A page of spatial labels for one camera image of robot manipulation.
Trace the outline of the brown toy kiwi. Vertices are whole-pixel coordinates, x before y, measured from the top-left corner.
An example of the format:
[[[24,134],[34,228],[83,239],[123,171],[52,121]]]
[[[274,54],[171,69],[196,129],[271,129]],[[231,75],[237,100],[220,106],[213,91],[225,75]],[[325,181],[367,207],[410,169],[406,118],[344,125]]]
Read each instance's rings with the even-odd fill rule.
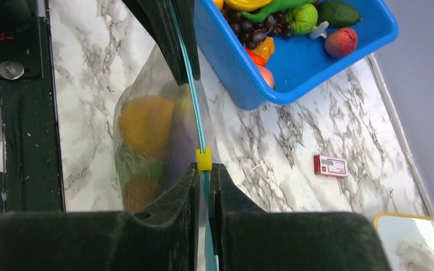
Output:
[[[135,178],[122,188],[123,209],[137,213],[157,198],[159,177]]]

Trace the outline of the clear zip top bag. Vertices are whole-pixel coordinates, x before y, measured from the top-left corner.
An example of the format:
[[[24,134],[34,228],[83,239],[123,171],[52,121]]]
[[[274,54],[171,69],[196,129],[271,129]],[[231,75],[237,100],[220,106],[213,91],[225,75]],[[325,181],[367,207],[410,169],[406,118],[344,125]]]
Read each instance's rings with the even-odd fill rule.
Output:
[[[110,270],[217,270],[209,225],[211,130],[193,1],[125,1],[155,41],[114,115],[125,225]]]

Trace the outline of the dark purple toy eggplant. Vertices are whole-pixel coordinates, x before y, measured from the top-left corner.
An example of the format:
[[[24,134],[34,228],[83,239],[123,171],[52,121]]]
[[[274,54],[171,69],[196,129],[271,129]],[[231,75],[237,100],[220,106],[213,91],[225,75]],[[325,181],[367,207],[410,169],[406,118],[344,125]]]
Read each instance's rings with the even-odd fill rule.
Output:
[[[160,191],[169,190],[182,177],[189,164],[196,161],[199,136],[193,102],[188,85],[180,88],[172,113],[171,127],[167,141],[167,155],[164,160]]]

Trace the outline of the orange toy lemon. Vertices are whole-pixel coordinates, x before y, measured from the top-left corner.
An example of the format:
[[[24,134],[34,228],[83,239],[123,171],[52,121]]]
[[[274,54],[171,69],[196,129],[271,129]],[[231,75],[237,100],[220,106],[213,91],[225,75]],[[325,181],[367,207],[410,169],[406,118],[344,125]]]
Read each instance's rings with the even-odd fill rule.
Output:
[[[142,156],[162,160],[167,152],[174,105],[173,101],[154,95],[133,98],[118,118],[124,143]]]

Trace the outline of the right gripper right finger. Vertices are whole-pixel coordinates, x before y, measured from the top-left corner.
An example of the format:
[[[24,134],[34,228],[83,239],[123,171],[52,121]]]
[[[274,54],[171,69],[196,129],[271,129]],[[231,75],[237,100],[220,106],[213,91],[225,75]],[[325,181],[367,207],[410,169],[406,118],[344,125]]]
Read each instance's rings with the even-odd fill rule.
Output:
[[[390,270],[373,224],[354,212],[267,212],[210,172],[209,220],[220,270]]]

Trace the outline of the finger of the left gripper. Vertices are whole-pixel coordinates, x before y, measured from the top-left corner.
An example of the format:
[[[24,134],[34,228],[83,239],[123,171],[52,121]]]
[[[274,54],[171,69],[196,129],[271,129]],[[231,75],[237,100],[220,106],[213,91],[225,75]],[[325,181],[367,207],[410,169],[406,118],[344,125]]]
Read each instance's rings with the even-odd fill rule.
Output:
[[[129,11],[159,46],[178,85],[187,83],[184,58],[172,17],[171,3],[163,0],[124,0]]]
[[[174,0],[173,7],[176,12],[179,29],[183,36],[186,53],[195,80],[201,79],[201,70],[198,58],[198,46],[194,28],[194,0]]]

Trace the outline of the green toy lettuce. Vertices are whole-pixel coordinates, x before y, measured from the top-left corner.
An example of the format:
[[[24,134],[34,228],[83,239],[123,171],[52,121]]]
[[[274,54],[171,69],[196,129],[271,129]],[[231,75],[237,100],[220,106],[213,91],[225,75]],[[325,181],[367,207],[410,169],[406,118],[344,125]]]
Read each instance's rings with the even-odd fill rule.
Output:
[[[164,166],[163,161],[142,156],[127,145],[120,145],[114,150],[114,161],[121,188],[133,180],[159,179]]]

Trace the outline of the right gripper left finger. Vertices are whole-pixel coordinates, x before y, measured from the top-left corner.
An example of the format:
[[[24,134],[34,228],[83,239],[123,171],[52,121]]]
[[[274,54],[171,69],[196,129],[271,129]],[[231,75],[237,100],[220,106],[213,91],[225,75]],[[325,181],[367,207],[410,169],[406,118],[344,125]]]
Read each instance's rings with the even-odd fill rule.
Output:
[[[195,270],[196,164],[143,210],[0,214],[0,270]]]

